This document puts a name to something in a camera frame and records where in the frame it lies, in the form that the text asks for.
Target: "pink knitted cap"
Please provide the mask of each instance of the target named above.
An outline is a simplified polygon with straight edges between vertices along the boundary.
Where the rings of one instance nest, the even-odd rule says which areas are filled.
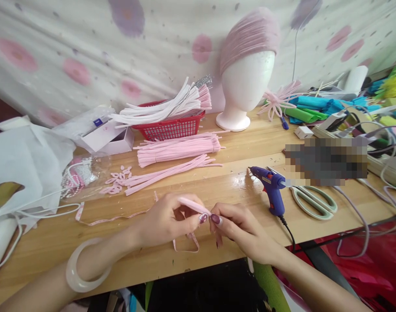
[[[220,73],[243,57],[261,51],[277,54],[280,26],[273,13],[259,7],[243,17],[228,33],[221,49]]]

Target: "blue glue gun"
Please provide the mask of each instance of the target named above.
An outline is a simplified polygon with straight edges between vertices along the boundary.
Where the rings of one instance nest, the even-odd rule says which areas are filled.
[[[285,214],[285,205],[283,205],[280,190],[286,187],[284,176],[260,167],[249,167],[249,169],[264,186],[263,191],[267,193],[270,202],[270,213],[275,216],[283,216]]]

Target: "wooden table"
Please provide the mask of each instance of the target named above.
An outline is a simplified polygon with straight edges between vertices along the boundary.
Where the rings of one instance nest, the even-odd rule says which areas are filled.
[[[217,163],[223,167],[197,168],[176,176],[163,179],[151,186],[128,197],[124,192],[114,196],[105,196],[85,200],[82,220],[93,222],[98,219],[111,218],[116,215],[131,215],[145,210],[154,203],[154,191],[159,196],[167,192],[196,193],[205,206],[211,209],[217,202],[243,203],[246,205],[266,231],[279,243],[290,244],[289,236],[280,221],[268,211],[268,198],[262,193],[261,182],[246,174],[248,166],[272,166],[286,175],[285,157],[282,149],[285,144],[302,144],[293,133],[291,125],[288,131],[283,130],[278,118],[269,122],[266,116],[257,116],[256,112],[249,113],[251,125],[248,129],[238,133],[223,133],[221,145],[227,149],[212,154]],[[207,115],[201,122],[200,132],[215,131],[216,114]],[[136,134],[135,146],[142,140]],[[145,174],[172,167],[187,160],[161,162],[145,169],[137,164],[137,153],[130,152],[112,156],[109,172],[117,172],[120,166],[133,166],[134,174]],[[108,177],[100,181],[100,186]],[[369,175],[369,182],[382,189],[382,182],[374,175]],[[91,187],[98,189],[98,183]],[[289,189],[281,191],[286,207],[286,221],[296,239],[303,242],[334,233],[360,227],[361,221],[347,201],[331,188],[324,188],[336,200],[338,212],[328,221],[319,221],[305,214],[295,203]],[[367,222],[380,221],[395,214],[395,209],[379,200],[371,191],[355,180],[349,180],[342,189],[351,200],[357,204]],[[83,241],[93,237],[103,237],[117,232],[135,222],[118,219],[114,222],[103,223],[88,227],[77,223],[74,214],[57,218],[41,220],[38,228],[23,236],[13,256],[0,269],[0,303],[33,280],[42,272],[66,261],[74,249]],[[217,250],[215,238],[209,232],[208,223],[195,232],[201,250],[198,253],[175,252],[172,243],[154,248],[145,248],[133,252],[121,259],[113,266],[107,280],[86,296],[103,293],[109,290],[135,285],[190,270],[223,263],[243,257],[243,253],[235,243],[224,240],[224,247]],[[177,239],[179,250],[194,250],[194,245],[185,237]]]

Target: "white paper roll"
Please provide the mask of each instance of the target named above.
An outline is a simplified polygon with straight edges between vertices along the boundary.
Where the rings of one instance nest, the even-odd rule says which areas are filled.
[[[350,71],[347,81],[345,82],[344,90],[347,93],[355,93],[358,95],[361,91],[361,86],[364,83],[368,73],[368,68],[364,65],[358,66]]]

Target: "white bangle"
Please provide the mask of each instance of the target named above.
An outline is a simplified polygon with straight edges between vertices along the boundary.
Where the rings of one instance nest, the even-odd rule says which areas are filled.
[[[94,290],[97,288],[99,285],[102,284],[102,282],[107,278],[108,274],[111,272],[111,266],[107,268],[102,274],[102,276],[97,279],[94,282],[86,282],[82,280],[79,276],[78,273],[76,272],[76,262],[78,261],[78,257],[82,250],[89,246],[89,245],[94,245],[102,241],[102,238],[93,238],[90,240],[87,240],[86,242],[82,243],[78,248],[75,249],[75,251],[72,253],[71,257],[68,260],[68,264],[66,265],[66,281],[68,282],[69,287],[77,292],[77,293],[87,293],[91,290]]]

